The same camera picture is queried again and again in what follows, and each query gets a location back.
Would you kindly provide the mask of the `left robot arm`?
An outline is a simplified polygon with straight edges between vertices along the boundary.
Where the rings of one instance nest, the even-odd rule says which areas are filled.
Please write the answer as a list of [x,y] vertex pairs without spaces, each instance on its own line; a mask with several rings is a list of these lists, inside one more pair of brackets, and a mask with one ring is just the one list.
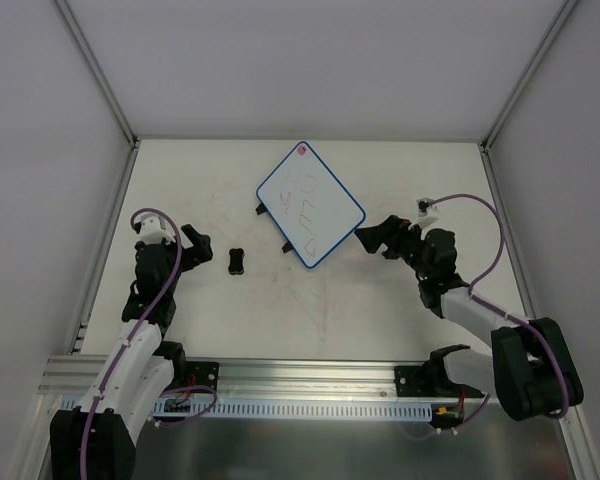
[[188,381],[184,348],[165,335],[180,276],[212,259],[211,239],[190,224],[171,234],[153,215],[134,229],[135,279],[113,351],[80,401],[57,411],[50,423],[55,479],[131,478],[136,444],[155,402]]

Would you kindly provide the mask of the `blue framed whiteboard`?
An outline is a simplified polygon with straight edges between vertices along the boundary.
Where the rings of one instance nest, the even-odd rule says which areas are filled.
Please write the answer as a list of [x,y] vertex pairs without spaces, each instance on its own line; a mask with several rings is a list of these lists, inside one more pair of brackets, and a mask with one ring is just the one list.
[[[297,152],[299,146],[306,153]],[[316,268],[366,220],[366,212],[306,141],[256,188],[256,198],[308,269]]]

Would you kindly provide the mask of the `black whiteboard eraser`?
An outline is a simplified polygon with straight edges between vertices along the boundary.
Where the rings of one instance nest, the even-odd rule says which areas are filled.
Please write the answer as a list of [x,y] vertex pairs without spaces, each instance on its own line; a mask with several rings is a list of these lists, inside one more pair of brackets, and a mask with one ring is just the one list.
[[230,275],[244,274],[245,252],[242,248],[231,248],[229,250],[228,272]]

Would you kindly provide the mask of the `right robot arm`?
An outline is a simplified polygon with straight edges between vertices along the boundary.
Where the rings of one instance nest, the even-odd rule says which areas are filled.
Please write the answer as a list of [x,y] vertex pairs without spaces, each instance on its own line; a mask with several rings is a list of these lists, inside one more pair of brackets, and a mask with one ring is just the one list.
[[418,280],[420,299],[437,317],[470,331],[491,348],[487,369],[494,395],[507,415],[521,421],[543,415],[559,419],[584,400],[584,389],[558,323],[525,320],[469,293],[456,272],[455,234],[420,227],[395,215],[356,237],[369,254],[402,260]]

